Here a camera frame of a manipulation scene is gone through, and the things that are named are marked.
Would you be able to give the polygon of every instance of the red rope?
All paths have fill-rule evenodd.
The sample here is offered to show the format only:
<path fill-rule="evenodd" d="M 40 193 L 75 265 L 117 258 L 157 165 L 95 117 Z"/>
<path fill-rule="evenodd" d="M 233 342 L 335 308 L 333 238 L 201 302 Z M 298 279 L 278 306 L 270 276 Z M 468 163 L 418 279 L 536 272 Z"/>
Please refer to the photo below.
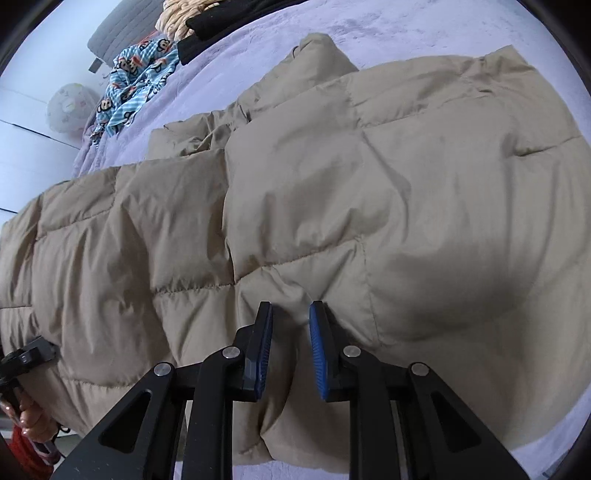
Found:
<path fill-rule="evenodd" d="M 8 447 L 31 480 L 49 480 L 53 473 L 53 467 L 46 465 L 41 460 L 31 442 L 22 435 L 22 430 L 16 425 L 12 430 L 12 442 L 8 444 Z"/>

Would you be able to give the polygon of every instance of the blue gripper pad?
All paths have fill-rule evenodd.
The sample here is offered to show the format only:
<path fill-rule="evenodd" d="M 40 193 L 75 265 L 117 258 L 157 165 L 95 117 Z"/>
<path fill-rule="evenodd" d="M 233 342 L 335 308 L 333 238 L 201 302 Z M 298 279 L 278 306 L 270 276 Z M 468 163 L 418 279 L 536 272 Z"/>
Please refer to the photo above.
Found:
<path fill-rule="evenodd" d="M 255 395 L 260 400 L 267 383 L 267 370 L 269 367 L 269 353 L 271 352 L 271 337 L 273 336 L 273 308 L 270 306 L 265 318 L 265 327 L 262 334 L 261 350 L 256 363 Z"/>
<path fill-rule="evenodd" d="M 324 355 L 318 317 L 314 304 L 310 305 L 310 339 L 312 341 L 312 354 L 314 356 L 314 369 L 316 370 L 316 386 L 320 392 L 320 398 L 326 400 L 329 395 L 328 364 Z"/>

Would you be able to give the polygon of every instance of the blue monkey print fabric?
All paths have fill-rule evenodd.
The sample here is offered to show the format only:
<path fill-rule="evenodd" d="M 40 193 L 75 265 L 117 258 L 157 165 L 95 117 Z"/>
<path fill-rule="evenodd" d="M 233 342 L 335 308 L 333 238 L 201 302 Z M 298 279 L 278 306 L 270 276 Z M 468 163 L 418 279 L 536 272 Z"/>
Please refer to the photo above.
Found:
<path fill-rule="evenodd" d="M 142 105 L 164 87 L 178 65 L 178 50 L 176 43 L 155 38 L 126 48 L 113 63 L 109 85 L 96 109 L 91 135 L 95 145 L 104 133 L 113 136 L 130 125 Z"/>

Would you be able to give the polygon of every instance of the beige down jacket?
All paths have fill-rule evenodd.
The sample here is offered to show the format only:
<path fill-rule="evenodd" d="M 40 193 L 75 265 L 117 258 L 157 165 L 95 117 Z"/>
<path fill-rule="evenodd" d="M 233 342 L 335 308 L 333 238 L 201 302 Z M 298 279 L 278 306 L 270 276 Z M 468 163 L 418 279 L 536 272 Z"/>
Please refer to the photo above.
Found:
<path fill-rule="evenodd" d="M 508 447 L 591 380 L 591 150 L 512 47 L 357 71 L 313 34 L 225 111 L 153 132 L 148 160 L 67 181 L 8 222 L 0 337 L 60 359 L 22 383 L 80 432 L 154 364 L 187 365 L 276 307 L 234 461 L 348 468 L 308 306 L 384 361 L 423 361 Z"/>

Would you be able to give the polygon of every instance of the white wall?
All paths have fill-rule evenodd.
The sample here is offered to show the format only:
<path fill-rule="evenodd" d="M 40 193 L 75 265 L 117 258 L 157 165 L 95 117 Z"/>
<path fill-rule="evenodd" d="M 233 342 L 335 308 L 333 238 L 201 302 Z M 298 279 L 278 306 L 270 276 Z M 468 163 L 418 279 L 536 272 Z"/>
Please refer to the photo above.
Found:
<path fill-rule="evenodd" d="M 119 1 L 63 0 L 25 39 L 0 77 L 0 120 L 80 148 L 81 132 L 49 129 L 47 103 L 67 83 L 81 83 L 102 96 L 110 68 L 91 73 L 95 56 L 86 44 Z"/>
<path fill-rule="evenodd" d="M 72 175 L 78 150 L 0 122 L 0 207 L 14 212 Z"/>
<path fill-rule="evenodd" d="M 46 103 L 66 83 L 81 83 L 102 94 L 101 77 L 88 71 L 95 56 L 86 44 L 119 2 L 63 0 L 20 46 L 0 77 L 0 87 Z"/>
<path fill-rule="evenodd" d="M 95 57 L 86 44 L 119 1 L 63 0 L 25 39 L 0 76 L 0 208 L 17 212 L 70 178 L 82 132 L 52 132 L 47 102 L 66 83 L 104 92 L 106 78 L 88 71 Z M 0 212 L 0 223 L 10 216 Z"/>
<path fill-rule="evenodd" d="M 14 217 L 13 213 L 3 212 L 0 210 L 0 231 L 2 230 L 2 225 L 9 221 L 12 217 Z"/>

